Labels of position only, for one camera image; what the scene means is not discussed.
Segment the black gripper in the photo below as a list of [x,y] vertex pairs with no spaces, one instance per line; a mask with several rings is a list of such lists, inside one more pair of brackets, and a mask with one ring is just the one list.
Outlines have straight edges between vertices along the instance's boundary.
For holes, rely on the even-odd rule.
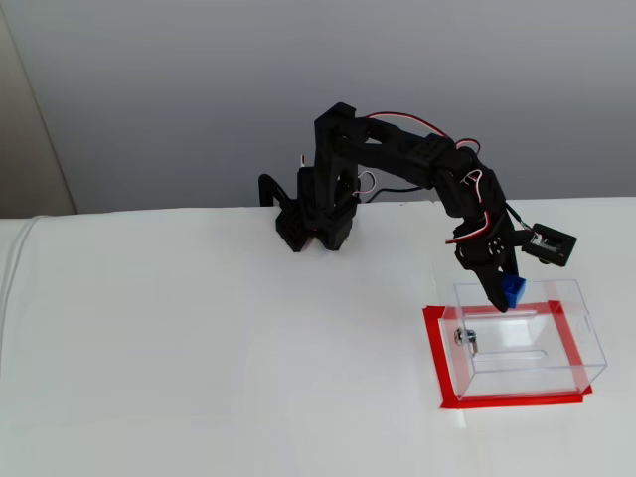
[[502,313],[509,309],[503,276],[508,279],[519,277],[514,235],[512,220],[499,217],[491,219],[488,230],[455,245],[459,263],[476,274],[488,299]]

